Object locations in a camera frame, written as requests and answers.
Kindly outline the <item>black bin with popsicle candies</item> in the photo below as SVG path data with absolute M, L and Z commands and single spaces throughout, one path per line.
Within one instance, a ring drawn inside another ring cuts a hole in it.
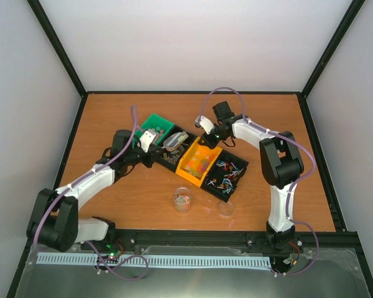
M 188 135 L 188 138 L 183 141 L 183 143 L 173 152 L 166 151 L 162 153 L 157 159 L 156 163 L 160 164 L 164 168 L 167 168 L 171 172 L 176 172 L 177 166 L 181 160 L 181 157 L 187 152 L 187 150 L 191 147 L 192 143 L 196 140 L 196 135 L 190 133 L 186 130 L 183 130 L 181 127 L 174 125 L 168 134 L 164 137 L 164 139 L 159 143 L 160 145 L 168 139 L 171 135 L 178 133 L 178 132 L 185 132 Z

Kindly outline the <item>metal scoop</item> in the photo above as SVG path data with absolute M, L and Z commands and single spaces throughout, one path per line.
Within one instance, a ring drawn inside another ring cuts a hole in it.
M 162 149 L 169 152 L 178 149 L 182 143 L 188 138 L 188 134 L 185 131 L 173 133 L 171 136 L 163 141 Z

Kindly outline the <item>green plastic bin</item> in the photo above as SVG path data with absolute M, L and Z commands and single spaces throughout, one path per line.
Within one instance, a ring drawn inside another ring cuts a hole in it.
M 168 135 L 173 126 L 173 122 L 157 114 L 151 114 L 142 124 L 142 127 L 137 129 L 137 131 L 135 132 L 135 138 L 137 140 L 146 130 L 152 130 L 153 132 L 159 134 L 159 137 L 155 141 L 155 144 L 158 145 L 165 138 L 165 136 Z

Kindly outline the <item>yellow plastic bin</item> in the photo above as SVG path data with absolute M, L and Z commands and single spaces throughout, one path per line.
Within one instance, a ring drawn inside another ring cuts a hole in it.
M 222 152 L 221 147 L 210 149 L 200 145 L 200 137 L 190 145 L 189 149 L 180 158 L 175 174 L 186 179 L 193 185 L 201 187 L 209 170 Z

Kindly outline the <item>black bin with lollipops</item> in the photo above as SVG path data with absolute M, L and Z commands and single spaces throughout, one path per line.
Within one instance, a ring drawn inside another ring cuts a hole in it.
M 248 161 L 223 150 L 209 169 L 200 188 L 223 202 L 228 202 L 248 165 Z

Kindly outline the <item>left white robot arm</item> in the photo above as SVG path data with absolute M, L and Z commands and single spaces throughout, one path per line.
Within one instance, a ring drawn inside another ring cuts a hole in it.
M 130 130 L 118 130 L 112 145 L 92 168 L 66 186 L 41 190 L 26 230 L 33 245 L 65 252 L 76 243 L 95 241 L 104 250 L 117 242 L 116 225 L 102 217 L 80 219 L 79 210 L 103 189 L 127 176 L 139 163 L 150 168 L 164 148 L 151 133 L 135 138 Z

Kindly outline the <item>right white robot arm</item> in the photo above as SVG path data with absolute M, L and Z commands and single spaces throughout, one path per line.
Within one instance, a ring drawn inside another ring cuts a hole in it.
M 280 251 L 295 236 L 293 199 L 304 172 L 294 136 L 271 131 L 243 114 L 235 115 L 226 101 L 213 106 L 213 112 L 215 124 L 203 115 L 195 120 L 195 126 L 204 130 L 200 144 L 213 149 L 220 141 L 236 138 L 259 150 L 262 175 L 270 185 L 271 195 L 266 242 L 269 250 Z

